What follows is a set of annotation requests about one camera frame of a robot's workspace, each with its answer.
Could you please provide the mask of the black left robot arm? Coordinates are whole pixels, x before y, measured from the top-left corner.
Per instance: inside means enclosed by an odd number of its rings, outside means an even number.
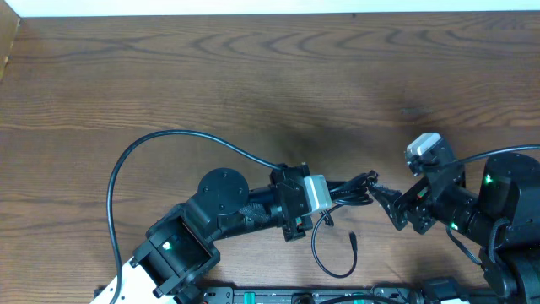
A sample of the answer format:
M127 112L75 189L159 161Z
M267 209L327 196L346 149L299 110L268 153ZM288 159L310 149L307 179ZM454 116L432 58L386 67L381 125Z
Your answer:
M146 232L145 241L94 299L96 303L193 303L198 283L220 260L215 241L279 228L287 242L305 236L311 216L352 198L363 177L329 182L307 166L270 174L266 187L251 189L229 168L207 173L197 192L174 206Z

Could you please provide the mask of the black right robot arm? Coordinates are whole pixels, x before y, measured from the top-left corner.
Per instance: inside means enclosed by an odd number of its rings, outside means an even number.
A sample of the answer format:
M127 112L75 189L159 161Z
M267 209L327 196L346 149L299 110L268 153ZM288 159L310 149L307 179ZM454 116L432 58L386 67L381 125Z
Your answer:
M478 244L469 258L489 287L513 303L539 301L539 162L528 156L538 144L490 150L457 159L446 139L424 133L405 150L419 176L405 193L370 182L374 200L397 230L407 224L423 235L435 223Z

